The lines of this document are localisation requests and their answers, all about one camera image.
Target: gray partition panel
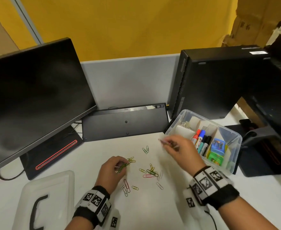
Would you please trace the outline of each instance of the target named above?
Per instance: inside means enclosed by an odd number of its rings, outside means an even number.
[[[180,54],[81,62],[99,109],[168,103]]]

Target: plastic storage box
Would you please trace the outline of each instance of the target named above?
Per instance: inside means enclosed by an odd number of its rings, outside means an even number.
[[[212,136],[211,142],[214,138],[223,139],[226,142],[227,150],[221,166],[209,161],[205,156],[202,156],[202,159],[207,165],[214,167],[215,169],[223,172],[225,175],[230,175],[234,171],[235,164],[238,159],[238,153],[242,143],[242,136],[237,132],[232,131],[211,120],[208,120],[205,117],[202,117],[190,110],[183,110],[170,126],[170,128],[166,131],[165,135],[180,134],[180,131],[178,131],[179,129],[177,129],[178,126],[188,126],[188,128],[190,128],[191,130],[197,131],[198,129],[202,129],[203,127],[208,127],[210,124],[211,127],[212,125],[214,126],[214,130],[210,133],[210,135]]]

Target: hand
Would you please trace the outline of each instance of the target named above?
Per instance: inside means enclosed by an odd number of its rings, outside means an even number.
[[[121,156],[112,156],[108,159],[107,162],[101,166],[95,186],[101,185],[111,195],[127,171],[127,168],[125,167],[119,174],[117,174],[115,169],[118,170],[119,168],[115,168],[115,166],[120,167],[124,163],[129,162],[126,158]]]
[[[177,143],[180,147],[179,151],[175,151],[168,145],[163,145],[163,147],[175,159],[179,166],[190,175],[194,176],[195,173],[206,166],[191,140],[180,135],[167,136],[163,140],[169,143]]]

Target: yellow wall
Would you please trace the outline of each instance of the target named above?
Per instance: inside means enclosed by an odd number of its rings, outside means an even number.
[[[0,0],[0,23],[19,49],[36,45],[10,0]]]
[[[220,46],[237,1],[21,0],[43,41],[71,38],[80,61]]]

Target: black computer tower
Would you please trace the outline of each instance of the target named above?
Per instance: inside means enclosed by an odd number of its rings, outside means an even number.
[[[255,79],[270,55],[256,45],[182,50],[169,116],[188,109],[208,119],[224,118]]]

